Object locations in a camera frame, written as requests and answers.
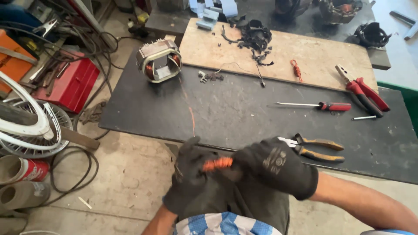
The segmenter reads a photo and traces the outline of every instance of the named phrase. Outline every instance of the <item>concrete floor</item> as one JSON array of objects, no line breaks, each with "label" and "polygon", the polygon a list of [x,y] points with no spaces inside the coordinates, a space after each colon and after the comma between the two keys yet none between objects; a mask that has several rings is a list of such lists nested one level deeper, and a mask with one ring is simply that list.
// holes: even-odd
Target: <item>concrete floor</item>
[{"label": "concrete floor", "polygon": [[[384,1],[386,0],[378,0],[374,8]],[[105,30],[115,36],[128,36],[128,17],[129,15],[115,10]],[[405,30],[393,31],[400,32],[398,37],[401,40],[397,42],[405,43],[402,36]],[[132,48],[138,45],[139,42],[131,39],[121,41],[119,50],[112,56],[113,62],[124,66]],[[113,87],[121,73],[121,70],[112,70],[110,83]],[[98,79],[96,86],[102,79],[103,77]],[[93,103],[109,97],[109,91],[104,88]],[[79,131],[93,137],[103,130],[90,123],[79,125]],[[94,154],[100,162],[96,179],[82,190],[67,195],[51,206],[33,210],[26,230],[50,230],[62,235],[122,235],[140,234],[143,231],[161,205],[162,196],[171,184],[171,156],[155,141],[117,132],[110,132],[105,136]],[[57,185],[61,189],[71,188],[83,176],[87,163],[87,158],[82,154],[65,159],[55,171]],[[328,172],[387,194],[418,214],[417,185]],[[88,201],[92,209],[87,208],[78,197]],[[298,202],[291,198],[290,209],[290,235],[357,235],[370,229],[345,211],[331,205]]]}]

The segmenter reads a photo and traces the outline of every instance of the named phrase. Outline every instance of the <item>black work glove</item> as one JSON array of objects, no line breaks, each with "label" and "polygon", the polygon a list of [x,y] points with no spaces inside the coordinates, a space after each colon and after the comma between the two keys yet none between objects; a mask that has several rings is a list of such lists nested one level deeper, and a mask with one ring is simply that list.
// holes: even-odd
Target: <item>black work glove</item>
[{"label": "black work glove", "polygon": [[208,177],[202,171],[205,161],[218,158],[213,152],[199,149],[196,146],[199,141],[200,137],[192,137],[180,147],[171,177],[172,185],[163,198],[167,209],[177,215],[203,191]]},{"label": "black work glove", "polygon": [[247,146],[232,157],[232,167],[250,172],[262,184],[297,200],[310,198],[316,191],[316,167],[304,165],[293,149],[277,137]]}]

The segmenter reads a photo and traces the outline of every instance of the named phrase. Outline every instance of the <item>pliers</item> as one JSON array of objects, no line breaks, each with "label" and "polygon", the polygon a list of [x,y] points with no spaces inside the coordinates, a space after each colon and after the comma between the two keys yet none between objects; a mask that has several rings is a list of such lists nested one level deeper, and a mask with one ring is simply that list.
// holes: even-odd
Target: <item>pliers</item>
[{"label": "pliers", "polygon": [[[352,91],[357,96],[357,99],[361,102],[362,105],[364,105],[364,107],[366,107],[371,115],[375,115],[377,118],[381,118],[383,117],[382,111],[390,111],[389,106],[374,90],[372,90],[364,83],[362,77],[354,80],[351,74],[340,64],[337,64],[335,69],[347,83],[346,89]],[[379,108],[372,104],[368,97],[370,97],[370,99],[372,99]]]},{"label": "pliers", "polygon": [[286,144],[289,147],[293,148],[294,151],[298,155],[302,155],[302,156],[305,156],[305,157],[310,158],[312,160],[322,161],[322,162],[342,163],[342,162],[345,161],[345,158],[342,157],[342,156],[330,156],[330,155],[325,155],[325,154],[313,152],[311,150],[305,149],[301,145],[301,144],[305,144],[305,143],[310,143],[310,144],[315,144],[315,145],[321,145],[321,146],[324,146],[324,147],[328,147],[328,148],[334,149],[336,151],[344,150],[344,146],[342,146],[340,144],[337,144],[334,141],[324,140],[324,139],[308,140],[308,139],[303,138],[299,133],[297,133],[295,135],[294,139],[295,140],[279,137],[279,140],[282,140],[282,141],[286,142]]}]

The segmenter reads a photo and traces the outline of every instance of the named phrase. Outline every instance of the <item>black cable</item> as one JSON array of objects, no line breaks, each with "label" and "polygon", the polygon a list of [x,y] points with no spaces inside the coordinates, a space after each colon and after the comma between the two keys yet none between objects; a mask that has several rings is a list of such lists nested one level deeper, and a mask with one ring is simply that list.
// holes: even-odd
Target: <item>black cable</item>
[{"label": "black cable", "polygon": [[[55,160],[56,160],[56,158],[57,158],[57,155],[54,155],[53,157],[52,157],[52,160],[51,160],[51,168],[49,169],[49,174],[50,174],[50,176],[51,176],[51,186],[52,186],[52,188],[55,190],[55,191],[57,191],[57,192],[59,192],[59,193],[61,193],[61,195],[60,196],[58,196],[57,198],[55,198],[55,199],[53,199],[53,200],[51,200],[51,201],[49,201],[49,202],[46,202],[46,203],[44,203],[44,204],[42,204],[42,205],[40,205],[40,206],[38,206],[38,207],[45,207],[45,206],[49,206],[49,205],[51,205],[52,203],[54,203],[54,202],[56,202],[56,201],[58,201],[58,200],[60,200],[61,198],[63,198],[63,197],[65,197],[67,194],[69,194],[69,193],[72,193],[72,192],[75,192],[75,191],[78,191],[78,190],[80,190],[80,189],[82,189],[82,188],[84,188],[85,186],[87,186],[87,185],[89,185],[95,178],[96,178],[96,175],[97,175],[97,173],[99,172],[99,161],[97,160],[97,158],[96,158],[96,156],[94,156],[94,154],[92,154],[92,153],[90,153],[89,151],[87,151],[87,150],[85,150],[85,149],[83,149],[82,147],[79,147],[79,146],[69,146],[69,147],[66,147],[65,149],[70,149],[70,148],[76,148],[76,150],[74,150],[74,151],[71,151],[71,152],[67,152],[67,153],[65,153],[64,155],[62,155],[62,157],[59,159],[59,160],[57,160],[57,162],[55,163]],[[89,166],[88,166],[88,168],[87,168],[87,170],[86,170],[86,173],[84,174],[84,176],[72,187],[72,188],[70,188],[69,190],[61,190],[61,189],[58,189],[57,188],[57,186],[56,186],[56,184],[55,184],[55,176],[54,176],[54,169],[65,159],[65,158],[67,158],[68,156],[70,156],[71,154],[73,154],[73,153],[76,153],[76,152],[83,152],[83,153],[85,153],[86,154],[86,157],[87,157],[87,159],[89,160]],[[86,177],[89,175],[89,173],[90,173],[90,170],[92,169],[92,159],[94,160],[94,162],[96,163],[96,170],[94,171],[94,174],[93,174],[93,176],[86,182],[86,183],[84,183],[84,184],[82,184],[81,185],[81,183],[86,179]]]}]

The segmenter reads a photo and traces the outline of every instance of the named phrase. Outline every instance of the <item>red-handled pliers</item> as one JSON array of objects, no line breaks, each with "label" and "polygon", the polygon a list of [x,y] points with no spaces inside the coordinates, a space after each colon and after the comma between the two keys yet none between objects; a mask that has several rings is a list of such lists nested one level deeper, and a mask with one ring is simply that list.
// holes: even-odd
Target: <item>red-handled pliers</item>
[{"label": "red-handled pliers", "polygon": [[[371,115],[376,115],[376,117],[381,118],[383,117],[383,112],[390,111],[389,106],[382,100],[382,98],[377,94],[374,90],[372,90],[369,86],[367,86],[363,78],[354,78],[351,76],[349,72],[347,72],[344,67],[340,64],[335,66],[335,69],[341,75],[341,77],[346,81],[347,86],[346,89],[352,91],[356,96],[357,99],[361,102],[364,107],[370,112]],[[372,99],[376,105],[379,107],[377,108],[369,99]]]}]

